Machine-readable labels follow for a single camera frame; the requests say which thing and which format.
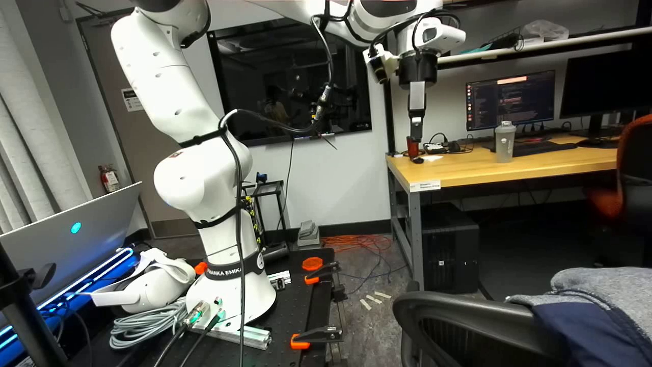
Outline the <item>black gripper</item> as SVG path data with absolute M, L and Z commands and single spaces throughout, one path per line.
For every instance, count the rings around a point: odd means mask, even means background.
M 405 55 L 399 60 L 399 84 L 407 90 L 407 158 L 421 164 L 421 123 L 426 115 L 426 90 L 438 79 L 438 58 L 433 53 Z

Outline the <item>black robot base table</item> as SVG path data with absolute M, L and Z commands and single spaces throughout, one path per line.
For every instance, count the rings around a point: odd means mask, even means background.
M 271 272 L 290 272 L 292 284 L 278 295 L 273 308 L 253 326 L 271 332 L 271 342 L 264 349 L 244 347 L 188 332 L 175 340 L 169 352 L 165 344 L 169 334 L 145 340 L 127 352 L 108 347 L 108 315 L 93 311 L 82 312 L 90 323 L 91 339 L 83 340 L 78 334 L 80 352 L 71 357 L 71 367 L 326 367 L 326 340 L 315 340 L 309 349 L 298 352 L 292 347 L 292 337 L 313 329 L 325 329 L 330 323 L 330 295 L 335 279 L 323 275 L 315 285 L 303 281 L 301 263 L 307 258 L 320 258 L 325 263 L 335 262 L 332 250 L 293 251 L 283 262 L 271 266 Z

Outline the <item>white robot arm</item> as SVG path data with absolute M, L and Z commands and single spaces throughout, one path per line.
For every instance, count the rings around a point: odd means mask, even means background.
M 313 4 L 312 0 L 250 0 L 286 18 L 309 24 L 318 37 L 340 37 L 373 51 L 393 28 L 438 26 L 442 0 L 416 0 L 405 11 L 377 0 Z M 153 172 L 156 194 L 193 221 L 207 270 L 186 295 L 189 308 L 203 305 L 219 323 L 260 319 L 278 301 L 250 214 L 243 208 L 249 150 L 231 133 L 229 118 L 205 103 L 183 50 L 209 26 L 207 0 L 133 0 L 115 22 L 117 60 L 153 127 L 177 144 L 177 152 Z

